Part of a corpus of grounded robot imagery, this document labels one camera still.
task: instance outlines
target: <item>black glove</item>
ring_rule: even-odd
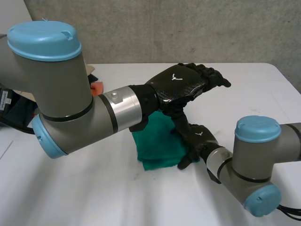
[[[178,64],[159,73],[146,84],[156,91],[159,110],[170,116],[176,129],[182,134],[189,133],[187,118],[183,108],[203,92],[216,86],[230,87],[231,83],[224,79],[218,71],[204,65]]]

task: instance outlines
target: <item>white tabletop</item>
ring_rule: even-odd
[[[94,65],[110,91],[143,84],[173,64]],[[301,122],[301,95],[269,64],[206,64],[232,87],[215,88],[185,108],[219,143],[233,148],[237,120],[265,115],[279,123]],[[69,156],[52,160],[33,135],[0,131],[1,226],[299,226],[276,210],[255,218],[209,179],[203,161],[143,170],[126,129]],[[301,163],[277,164],[272,182],[283,205],[301,208]]]

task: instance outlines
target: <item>concrete wall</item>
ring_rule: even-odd
[[[0,34],[6,34],[15,24],[31,20],[22,0],[0,0]]]
[[[266,62],[301,91],[301,0],[25,0],[74,25],[88,63]]]

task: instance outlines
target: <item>black cable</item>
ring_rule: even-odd
[[[296,218],[296,217],[292,216],[292,215],[301,216],[301,209],[294,209],[294,208],[290,208],[290,207],[286,207],[286,206],[282,206],[282,205],[279,205],[277,207],[277,209],[280,210],[281,212],[283,212],[289,218],[297,220],[297,221],[301,221],[301,218]]]
[[[14,128],[18,131],[23,132],[23,133],[34,134],[34,131],[33,131],[32,128],[18,125],[16,123],[12,122],[12,121],[4,119],[3,117],[0,117],[0,123],[4,124],[6,126],[12,127],[12,128]]]

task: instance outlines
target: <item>green cloth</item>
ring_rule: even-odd
[[[180,136],[170,133],[173,128],[170,117],[154,112],[143,131],[132,133],[144,170],[177,165],[188,152]]]

